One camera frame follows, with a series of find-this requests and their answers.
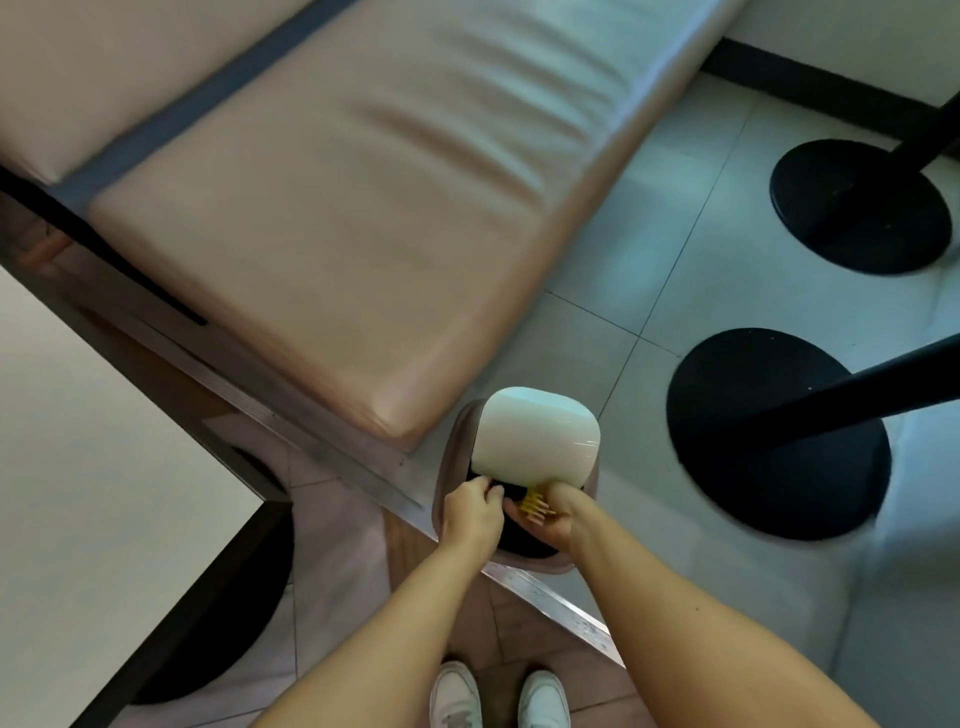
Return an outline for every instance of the sneaker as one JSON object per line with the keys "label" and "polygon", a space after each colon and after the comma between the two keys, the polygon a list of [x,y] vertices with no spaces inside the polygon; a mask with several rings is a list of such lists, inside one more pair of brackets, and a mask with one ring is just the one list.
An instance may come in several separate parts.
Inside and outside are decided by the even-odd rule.
{"label": "sneaker", "polygon": [[463,663],[441,665],[430,693],[430,728],[483,728],[480,691]]}
{"label": "sneaker", "polygon": [[519,728],[570,728],[570,709],[564,686],[552,672],[538,670],[523,683],[520,693]]}

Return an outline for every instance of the hand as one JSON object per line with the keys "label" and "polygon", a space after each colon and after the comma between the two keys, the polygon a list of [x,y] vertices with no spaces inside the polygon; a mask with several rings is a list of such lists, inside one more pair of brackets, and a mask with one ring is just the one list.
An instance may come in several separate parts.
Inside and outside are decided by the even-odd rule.
{"label": "hand", "polygon": [[455,550],[477,571],[490,561],[503,531],[503,486],[488,477],[462,483],[444,498],[440,546]]}
{"label": "hand", "polygon": [[543,525],[527,518],[512,500],[507,499],[503,502],[503,510],[535,539],[543,541],[558,551],[569,553],[574,548],[578,515],[582,518],[587,509],[596,507],[596,503],[579,488],[561,482],[550,483],[540,488],[540,493],[557,514],[547,516]]}

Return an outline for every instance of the leather upholstery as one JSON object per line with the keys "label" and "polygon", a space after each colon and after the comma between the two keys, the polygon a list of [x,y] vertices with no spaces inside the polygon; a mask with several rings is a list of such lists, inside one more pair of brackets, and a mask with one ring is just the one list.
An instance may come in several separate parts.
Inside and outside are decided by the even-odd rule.
{"label": "leather upholstery", "polygon": [[0,163],[59,182],[306,0],[7,0]]}
{"label": "leather upholstery", "polygon": [[123,255],[410,446],[741,0],[360,0],[94,200]]}

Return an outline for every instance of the person's right arm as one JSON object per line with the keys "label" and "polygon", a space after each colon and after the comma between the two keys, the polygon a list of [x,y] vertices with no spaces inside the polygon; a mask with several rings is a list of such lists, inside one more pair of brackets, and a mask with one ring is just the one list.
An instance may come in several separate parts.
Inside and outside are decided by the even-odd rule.
{"label": "person's right arm", "polygon": [[557,516],[507,515],[570,553],[660,728],[876,728],[774,634],[674,573],[581,491],[545,490]]}

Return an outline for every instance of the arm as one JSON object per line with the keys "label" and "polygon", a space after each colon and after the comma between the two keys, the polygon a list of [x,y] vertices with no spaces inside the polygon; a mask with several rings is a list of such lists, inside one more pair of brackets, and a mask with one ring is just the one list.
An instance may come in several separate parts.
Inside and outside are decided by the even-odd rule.
{"label": "arm", "polygon": [[660,728],[876,728],[789,644],[674,573],[581,491],[546,489],[543,526],[507,514],[570,553]]}
{"label": "arm", "polygon": [[503,488],[490,489],[486,477],[449,494],[437,550],[360,630],[285,692],[254,728],[414,725],[444,657],[460,603],[500,539],[502,500]]}

